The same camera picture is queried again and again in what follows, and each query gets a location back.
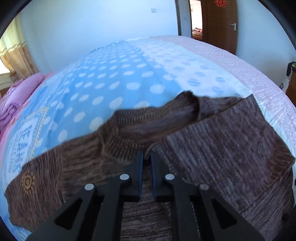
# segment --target bed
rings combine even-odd
[[[210,97],[254,94],[265,119],[295,156],[296,108],[243,60],[182,36],[112,43],[83,54],[43,81],[1,134],[0,216],[16,239],[23,241],[30,232],[10,223],[4,191],[22,165],[95,131],[116,109],[159,107],[183,90]]]

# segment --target window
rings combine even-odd
[[[6,68],[4,66],[4,64],[2,63],[2,61],[0,60],[0,74],[5,74],[5,73],[9,73],[9,72],[10,72],[9,69]]]

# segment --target sheer curtain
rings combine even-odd
[[[10,71],[13,82],[38,73],[23,37],[20,15],[17,15],[0,39],[0,59]]]

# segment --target silver screw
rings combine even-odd
[[[129,174],[126,174],[126,173],[125,174],[121,174],[119,178],[122,181],[126,181],[126,180],[129,179]]]
[[[206,183],[200,184],[200,189],[201,190],[207,191],[207,190],[209,190],[209,188],[210,188],[209,185],[206,184]]]
[[[169,173],[169,174],[165,175],[165,179],[171,181],[171,180],[175,179],[175,176],[173,174]]]
[[[88,183],[84,186],[84,189],[87,191],[93,190],[94,189],[94,184]]]

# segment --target red paper decoration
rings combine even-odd
[[[226,4],[228,3],[225,0],[214,0],[217,7],[226,7]]]

